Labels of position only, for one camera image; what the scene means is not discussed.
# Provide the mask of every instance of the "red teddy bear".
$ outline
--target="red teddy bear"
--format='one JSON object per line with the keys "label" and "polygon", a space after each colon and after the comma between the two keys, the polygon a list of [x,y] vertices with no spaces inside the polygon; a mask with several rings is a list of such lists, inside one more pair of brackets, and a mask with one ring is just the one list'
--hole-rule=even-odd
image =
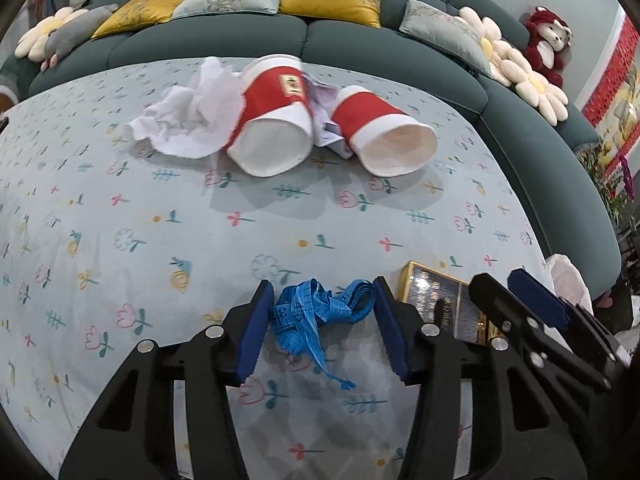
{"label": "red teddy bear", "polygon": [[562,88],[564,68],[560,53],[571,46],[572,33],[566,22],[545,7],[536,7],[527,23],[529,46],[524,51],[531,67],[552,84]]}

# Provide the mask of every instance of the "white plastic bag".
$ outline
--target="white plastic bag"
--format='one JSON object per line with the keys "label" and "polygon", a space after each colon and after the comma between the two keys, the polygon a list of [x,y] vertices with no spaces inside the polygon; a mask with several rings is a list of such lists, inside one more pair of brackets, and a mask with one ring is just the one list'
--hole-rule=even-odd
{"label": "white plastic bag", "polygon": [[634,311],[634,322],[631,328],[640,324],[640,296],[631,296],[631,308]]}
{"label": "white plastic bag", "polygon": [[632,354],[638,343],[640,342],[640,327],[632,328],[631,330],[623,330],[616,334],[618,342],[626,349],[627,352]]}
{"label": "white plastic bag", "polygon": [[546,260],[546,266],[551,272],[556,296],[565,298],[569,303],[579,304],[593,315],[589,289],[571,260],[564,254],[552,254]]}

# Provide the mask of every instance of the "floral bedsheet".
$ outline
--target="floral bedsheet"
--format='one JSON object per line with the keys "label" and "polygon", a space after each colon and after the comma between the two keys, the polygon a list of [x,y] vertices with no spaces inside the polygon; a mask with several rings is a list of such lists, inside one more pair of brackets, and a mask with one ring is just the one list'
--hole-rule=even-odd
{"label": "floral bedsheet", "polygon": [[[226,60],[237,69],[249,61]],[[225,155],[173,158],[127,138],[123,124],[163,89],[187,84],[199,64],[97,73],[8,113],[0,137],[0,402],[53,476],[137,341],[189,340],[246,302],[263,278],[276,293],[312,277],[337,288],[383,275],[394,287],[401,267],[416,260],[465,281],[489,272],[505,283],[524,266],[552,286],[482,140],[455,110],[406,85],[306,66],[320,80],[363,85],[434,127],[434,159],[398,178],[370,176],[357,159],[326,149],[287,173],[253,178]],[[284,355],[269,333],[255,373],[229,390],[250,477],[396,478],[417,389],[391,371],[373,316],[326,330],[322,344],[332,373],[355,390],[341,391],[307,358]],[[176,384],[177,406],[183,391]],[[465,385],[466,404],[469,395]],[[189,476],[180,409],[176,424],[180,472]],[[470,446],[461,426],[457,476]]]}

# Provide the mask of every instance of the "gray stuffed toy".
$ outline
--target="gray stuffed toy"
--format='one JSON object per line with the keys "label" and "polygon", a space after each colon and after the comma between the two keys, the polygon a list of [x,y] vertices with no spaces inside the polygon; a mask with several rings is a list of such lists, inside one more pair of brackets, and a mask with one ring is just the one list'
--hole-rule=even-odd
{"label": "gray stuffed toy", "polygon": [[44,46],[46,57],[40,71],[44,72],[49,66],[56,66],[76,46],[88,41],[116,10],[117,4],[96,7],[54,30]]}

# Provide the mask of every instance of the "stuffed animal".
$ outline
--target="stuffed animal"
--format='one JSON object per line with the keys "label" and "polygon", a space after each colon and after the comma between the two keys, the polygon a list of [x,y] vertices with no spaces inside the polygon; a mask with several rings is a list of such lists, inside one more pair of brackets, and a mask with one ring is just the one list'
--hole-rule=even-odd
{"label": "stuffed animal", "polygon": [[96,7],[54,30],[44,46],[45,59],[40,71],[56,66],[76,46],[89,40],[117,9],[116,4]]}
{"label": "stuffed animal", "polygon": [[44,46],[47,43],[49,34],[66,22],[81,16],[87,9],[78,9],[74,12],[71,7],[63,7],[53,16],[47,16],[44,20],[37,23],[35,27],[30,28],[18,40],[18,46],[15,48],[15,57],[29,56],[33,62],[40,63],[44,60]]}
{"label": "stuffed animal", "polygon": [[536,7],[524,24],[529,31],[529,46],[524,57],[536,72],[548,81],[562,88],[562,76],[559,74],[565,62],[561,53],[571,46],[572,32],[564,20],[545,7]]}
{"label": "stuffed animal", "polygon": [[516,93],[552,126],[569,117],[566,105],[569,99],[557,86],[542,74],[534,72],[522,53],[502,39],[502,31],[491,18],[482,20],[470,7],[460,9],[459,20],[471,25],[480,36],[480,46],[489,60],[492,77],[510,88],[515,84]]}

